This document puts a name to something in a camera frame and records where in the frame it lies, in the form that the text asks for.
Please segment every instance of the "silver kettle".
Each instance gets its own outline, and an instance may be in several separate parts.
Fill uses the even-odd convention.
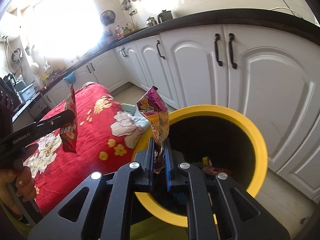
[[[147,26],[148,27],[151,27],[151,26],[154,26],[154,25],[157,25],[158,23],[157,23],[157,20],[154,18],[154,17],[149,17],[148,19],[147,19]]]

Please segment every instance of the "tile floor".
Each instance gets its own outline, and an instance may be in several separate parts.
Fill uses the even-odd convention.
[[[135,105],[144,93],[144,90],[133,85],[114,98],[120,103]],[[306,198],[271,171],[268,171],[256,200],[289,231],[291,239],[300,232],[316,207],[312,200]],[[303,218],[307,219],[304,224],[300,224]]]

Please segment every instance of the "blue bowl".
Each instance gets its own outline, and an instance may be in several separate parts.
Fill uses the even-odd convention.
[[[76,82],[76,76],[75,76],[75,73],[72,72],[70,75],[66,76],[64,78],[69,84],[73,84]]]

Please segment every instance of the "window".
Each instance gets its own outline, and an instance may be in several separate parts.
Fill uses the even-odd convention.
[[[33,10],[34,43],[45,56],[74,58],[97,45],[102,36],[92,0],[42,0]]]

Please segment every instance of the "trash can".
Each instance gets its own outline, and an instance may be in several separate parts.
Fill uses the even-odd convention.
[[[255,197],[266,177],[268,153],[258,128],[244,115],[215,105],[189,106],[170,113],[171,148],[183,153],[187,162],[209,156],[212,166],[225,168],[247,192]],[[152,131],[139,140],[135,153],[148,148]],[[188,227],[184,212],[161,205],[150,193],[135,193],[155,217],[180,227]]]

